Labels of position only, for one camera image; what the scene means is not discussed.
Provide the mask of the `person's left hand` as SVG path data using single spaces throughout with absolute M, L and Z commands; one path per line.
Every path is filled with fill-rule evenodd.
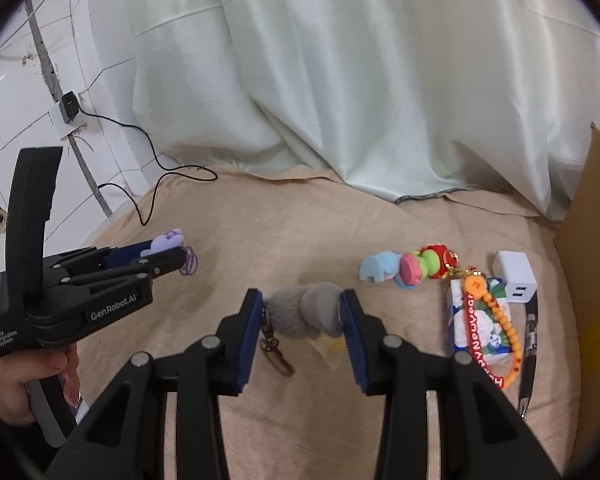
M 65 401 L 80 403 L 80 359 L 75 344 L 62 349 L 14 352 L 0 359 L 0 419 L 12 426 L 27 426 L 35 417 L 30 409 L 27 384 L 60 376 Z

